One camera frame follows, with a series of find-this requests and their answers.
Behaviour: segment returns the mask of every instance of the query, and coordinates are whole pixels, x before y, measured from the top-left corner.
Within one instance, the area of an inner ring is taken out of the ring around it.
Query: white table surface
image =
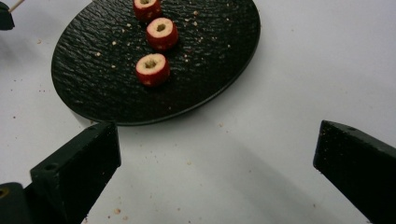
[[[0,32],[0,183],[26,187],[92,125],[50,76],[62,31],[90,2],[28,0]],[[324,119],[396,147],[396,2],[255,4],[262,33],[245,72],[184,116],[119,127],[122,166],[86,222],[366,223],[312,163]]]

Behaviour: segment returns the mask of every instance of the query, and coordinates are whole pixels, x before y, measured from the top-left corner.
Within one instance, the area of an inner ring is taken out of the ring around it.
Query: black 3d-printed part
[[[32,185],[64,217],[79,223],[120,166],[117,130],[100,123],[86,129],[31,170]]]
[[[29,207],[21,184],[0,185],[0,223],[34,224],[30,219]]]
[[[314,166],[371,222],[396,223],[396,148],[323,120]]]
[[[26,189],[0,185],[0,223],[80,224],[119,166],[117,126],[93,125],[33,168]]]
[[[0,2],[0,30],[12,30],[15,27],[12,15],[8,10],[9,7]]]

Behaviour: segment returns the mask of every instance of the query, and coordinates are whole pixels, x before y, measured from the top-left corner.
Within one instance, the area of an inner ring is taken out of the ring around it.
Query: black plate
[[[179,41],[164,54],[171,76],[158,88],[142,86],[134,74],[138,59],[154,51],[132,0],[95,0],[70,22],[51,65],[70,109],[95,121],[149,124],[208,102],[239,77],[260,38],[251,0],[162,0],[162,8]]]

